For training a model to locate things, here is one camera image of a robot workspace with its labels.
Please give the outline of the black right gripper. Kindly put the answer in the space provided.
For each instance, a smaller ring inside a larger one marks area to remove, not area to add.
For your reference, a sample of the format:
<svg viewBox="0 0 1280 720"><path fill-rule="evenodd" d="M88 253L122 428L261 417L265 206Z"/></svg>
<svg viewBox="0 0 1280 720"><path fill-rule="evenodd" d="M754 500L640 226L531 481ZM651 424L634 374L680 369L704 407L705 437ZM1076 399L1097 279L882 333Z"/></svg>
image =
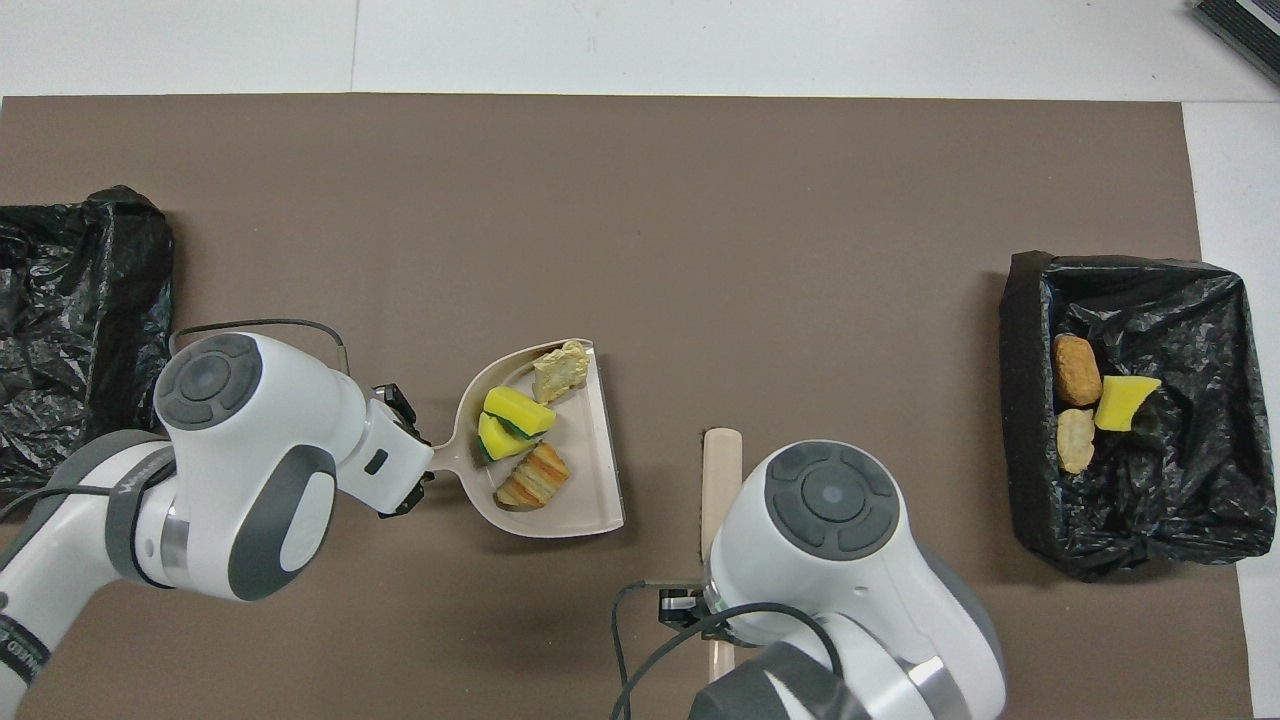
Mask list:
<svg viewBox="0 0 1280 720"><path fill-rule="evenodd" d="M658 598L658 621L673 632L696 625L709 615L703 592L695 588L662 588Z"/></svg>

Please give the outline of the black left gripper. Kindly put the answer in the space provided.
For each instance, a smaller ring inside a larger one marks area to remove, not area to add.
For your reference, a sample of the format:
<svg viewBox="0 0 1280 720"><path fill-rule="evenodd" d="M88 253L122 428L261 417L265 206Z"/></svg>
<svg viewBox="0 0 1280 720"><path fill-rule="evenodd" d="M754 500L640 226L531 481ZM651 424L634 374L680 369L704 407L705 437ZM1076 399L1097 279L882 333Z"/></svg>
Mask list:
<svg viewBox="0 0 1280 720"><path fill-rule="evenodd" d="M388 383L375 387L375 398L383 401L394 414L396 424L411 434L416 441L428 447L431 446L416 425L417 414L412 409L398 384ZM426 470L417 480L416 486L404 496L403 501L390 512L379 512L379 518L397 518L412 511L424 498L428 483L435 480L435 473Z"/></svg>

